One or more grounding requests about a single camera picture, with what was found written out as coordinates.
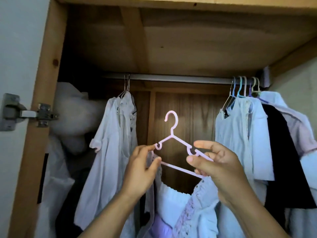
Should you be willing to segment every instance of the white wall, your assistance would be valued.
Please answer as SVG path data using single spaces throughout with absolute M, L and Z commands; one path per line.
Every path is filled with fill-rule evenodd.
M 276 78 L 270 91 L 279 92 L 286 104 L 308 116 L 317 137 L 317 57 Z
M 0 0 L 0 104 L 20 95 L 30 108 L 50 0 Z M 27 121 L 0 132 L 0 237 L 8 234 Z

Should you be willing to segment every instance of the white stuffed toy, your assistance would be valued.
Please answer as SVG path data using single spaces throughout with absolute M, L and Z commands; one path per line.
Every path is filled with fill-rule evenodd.
M 88 93 L 68 82 L 58 82 L 53 110 L 59 119 L 50 122 L 50 130 L 69 152 L 78 155 L 87 148 L 84 134 L 98 129 L 105 107 L 106 100 L 89 100 Z

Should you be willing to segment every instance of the wardrobe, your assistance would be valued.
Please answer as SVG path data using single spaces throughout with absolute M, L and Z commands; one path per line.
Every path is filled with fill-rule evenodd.
M 169 135 L 169 110 L 178 115 L 179 138 L 214 140 L 233 76 L 258 77 L 270 89 L 268 80 L 274 87 L 281 74 L 315 56 L 317 0 L 50 0 L 31 109 L 53 104 L 57 81 L 107 100 L 131 77 L 139 145 Z M 210 77 L 222 81 L 201 81 Z M 29 122 L 8 237 L 33 236 L 48 134 Z M 157 154 L 192 170 L 176 140 Z M 162 180 L 189 194 L 199 182 L 169 167 Z

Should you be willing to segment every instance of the metal hinge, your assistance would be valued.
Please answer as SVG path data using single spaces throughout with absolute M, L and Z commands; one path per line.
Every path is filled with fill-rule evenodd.
M 16 124 L 25 119 L 35 119 L 38 127 L 46 128 L 49 121 L 58 119 L 58 115 L 51 112 L 48 104 L 39 103 L 37 111 L 30 111 L 20 104 L 19 95 L 4 94 L 0 109 L 0 131 L 13 131 Z

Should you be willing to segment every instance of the person's left hand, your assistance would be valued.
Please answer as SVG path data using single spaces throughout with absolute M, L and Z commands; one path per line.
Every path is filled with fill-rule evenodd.
M 154 149 L 154 145 L 137 146 L 129 158 L 121 192 L 132 199 L 139 200 L 153 184 L 156 171 L 162 160 L 161 157 L 157 157 L 149 168 L 146 167 L 147 154 Z

